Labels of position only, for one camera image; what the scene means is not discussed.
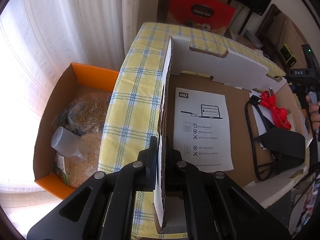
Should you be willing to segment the person right hand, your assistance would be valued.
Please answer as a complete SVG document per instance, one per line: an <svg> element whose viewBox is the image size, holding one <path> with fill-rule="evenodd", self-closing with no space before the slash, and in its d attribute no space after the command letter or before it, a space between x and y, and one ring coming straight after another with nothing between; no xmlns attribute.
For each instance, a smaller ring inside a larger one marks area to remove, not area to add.
<svg viewBox="0 0 320 240"><path fill-rule="evenodd" d="M310 122L312 124L312 129L314 131L317 131L320 126L319 102L312 103L310 95L306 96L306 101L309 105Z"/></svg>

